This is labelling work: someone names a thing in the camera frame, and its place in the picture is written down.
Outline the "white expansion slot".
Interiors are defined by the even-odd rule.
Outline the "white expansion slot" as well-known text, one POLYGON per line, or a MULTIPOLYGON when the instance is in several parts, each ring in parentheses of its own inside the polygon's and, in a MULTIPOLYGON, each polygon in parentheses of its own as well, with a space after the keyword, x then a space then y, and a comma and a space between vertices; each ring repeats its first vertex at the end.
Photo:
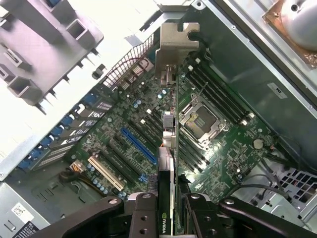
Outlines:
POLYGON ((88 162, 95 167, 95 169, 102 174, 105 179, 107 179, 113 187, 115 187, 118 191, 123 191, 125 185, 122 183, 117 176, 111 172, 104 164, 102 164, 95 156, 91 156, 88 158, 88 162))

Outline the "grey parts rack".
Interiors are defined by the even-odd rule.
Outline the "grey parts rack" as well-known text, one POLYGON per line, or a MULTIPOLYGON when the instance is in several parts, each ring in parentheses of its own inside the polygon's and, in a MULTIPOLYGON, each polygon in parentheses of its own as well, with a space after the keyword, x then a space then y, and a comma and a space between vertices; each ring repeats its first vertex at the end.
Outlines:
POLYGON ((0 0, 0 82, 36 106, 103 38, 69 0, 0 0))

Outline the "CPU socket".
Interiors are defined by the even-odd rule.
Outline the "CPU socket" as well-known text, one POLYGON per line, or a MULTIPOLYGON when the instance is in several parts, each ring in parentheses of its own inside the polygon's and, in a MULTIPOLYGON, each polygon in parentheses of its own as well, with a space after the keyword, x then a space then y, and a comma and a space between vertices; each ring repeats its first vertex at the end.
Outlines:
POLYGON ((181 131, 201 150, 208 151, 214 140, 227 127, 227 120, 211 103, 198 94, 188 96, 189 102, 179 113, 181 131))

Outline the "grey power supply unit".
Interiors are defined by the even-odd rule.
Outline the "grey power supply unit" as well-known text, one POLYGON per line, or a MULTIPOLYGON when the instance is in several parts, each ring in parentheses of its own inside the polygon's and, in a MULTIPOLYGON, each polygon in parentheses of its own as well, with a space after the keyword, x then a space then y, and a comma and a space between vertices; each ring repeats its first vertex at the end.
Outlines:
POLYGON ((0 182, 0 238, 30 238, 60 220, 36 198, 22 196, 8 183, 0 182))

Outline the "silver disk bay cage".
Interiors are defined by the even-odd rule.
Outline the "silver disk bay cage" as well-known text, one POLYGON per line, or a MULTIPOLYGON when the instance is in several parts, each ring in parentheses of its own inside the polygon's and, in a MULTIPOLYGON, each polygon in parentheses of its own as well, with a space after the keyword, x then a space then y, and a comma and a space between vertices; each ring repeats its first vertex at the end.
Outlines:
POLYGON ((278 163, 268 162, 273 176, 277 176, 291 201, 283 196, 260 188, 249 188, 242 194, 245 201, 300 227, 317 232, 317 176, 278 163))

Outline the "blue expansion slot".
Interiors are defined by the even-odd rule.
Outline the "blue expansion slot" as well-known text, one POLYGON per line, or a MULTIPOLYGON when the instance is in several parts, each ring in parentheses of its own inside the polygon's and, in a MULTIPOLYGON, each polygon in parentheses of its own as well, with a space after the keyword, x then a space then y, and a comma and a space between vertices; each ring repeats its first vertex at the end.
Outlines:
POLYGON ((157 164, 156 157, 129 130, 122 127, 120 131, 153 165, 157 164))

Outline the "green motherboard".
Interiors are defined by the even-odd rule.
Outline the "green motherboard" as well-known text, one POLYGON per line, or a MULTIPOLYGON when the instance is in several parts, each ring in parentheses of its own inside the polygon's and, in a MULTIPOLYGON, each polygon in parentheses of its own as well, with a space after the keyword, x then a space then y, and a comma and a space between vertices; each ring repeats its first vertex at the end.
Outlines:
MULTIPOLYGON (((65 154, 69 168, 78 173, 78 181, 103 195, 126 198, 147 188, 153 165, 120 131, 129 130, 151 153, 158 156, 162 146, 163 110, 170 97, 155 80, 155 52, 145 53, 141 62, 146 69, 128 73, 115 92, 113 108, 106 113, 70 151, 65 154), (89 162, 95 156, 124 183, 118 191, 89 162)), ((276 187, 272 176, 251 170, 275 145, 274 135, 265 123, 246 106, 236 93, 210 67, 211 55, 206 50, 191 53, 181 65, 179 110, 189 102, 188 96, 198 94, 218 109, 227 120, 227 127, 214 140, 208 151, 199 149, 181 131, 179 123, 179 173, 185 175, 193 191, 205 193, 218 201, 239 183, 276 187), (262 139, 261 150, 253 147, 262 139)))

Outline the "open black PC case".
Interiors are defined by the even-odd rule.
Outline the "open black PC case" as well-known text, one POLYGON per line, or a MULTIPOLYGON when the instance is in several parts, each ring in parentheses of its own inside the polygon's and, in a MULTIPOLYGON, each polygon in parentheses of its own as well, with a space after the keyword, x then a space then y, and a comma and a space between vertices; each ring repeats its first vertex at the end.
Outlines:
POLYGON ((0 0, 0 238, 317 238, 317 0, 0 0))

